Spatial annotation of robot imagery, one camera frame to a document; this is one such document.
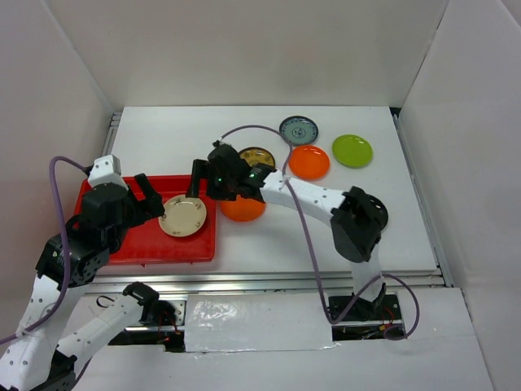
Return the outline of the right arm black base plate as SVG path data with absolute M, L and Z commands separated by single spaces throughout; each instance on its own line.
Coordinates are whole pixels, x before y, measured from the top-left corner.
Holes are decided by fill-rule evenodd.
M 328 310 L 331 317 L 337 319 L 349 304 L 351 296 L 332 296 L 328 298 Z M 358 299 L 342 322 L 395 322 L 401 320 L 401 308 L 396 294 L 385 294 L 379 305 Z

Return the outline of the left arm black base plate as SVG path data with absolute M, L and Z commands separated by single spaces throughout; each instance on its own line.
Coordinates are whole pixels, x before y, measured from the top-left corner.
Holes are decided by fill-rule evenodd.
M 184 301 L 153 301 L 144 306 L 139 323 L 148 327 L 171 326 L 177 330 L 184 325 L 185 304 Z

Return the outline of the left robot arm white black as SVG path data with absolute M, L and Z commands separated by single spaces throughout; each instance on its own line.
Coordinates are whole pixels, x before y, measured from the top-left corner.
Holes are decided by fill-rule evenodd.
M 145 174 L 134 178 L 144 197 L 124 184 L 92 187 L 64 233 L 50 238 L 36 266 L 28 307 L 1 358 L 3 390 L 71 390 L 93 356 L 126 327 L 160 317 L 159 294 L 128 285 L 101 314 L 64 335 L 72 312 L 95 275 L 117 252 L 129 229 L 164 213 L 162 198 Z

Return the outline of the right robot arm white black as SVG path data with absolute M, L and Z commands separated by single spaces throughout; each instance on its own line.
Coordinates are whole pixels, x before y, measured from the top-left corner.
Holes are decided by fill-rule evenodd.
M 313 217 L 331 229 L 336 252 L 352 263 L 357 314 L 374 318 L 383 308 L 384 278 L 378 244 L 388 222 L 387 209 L 359 187 L 340 191 L 291 178 L 280 169 L 259 163 L 250 166 L 229 144 L 215 142 L 205 160 L 192 163 L 186 195 L 199 196 L 206 181 L 207 197 L 235 201 L 238 196 L 275 204 Z

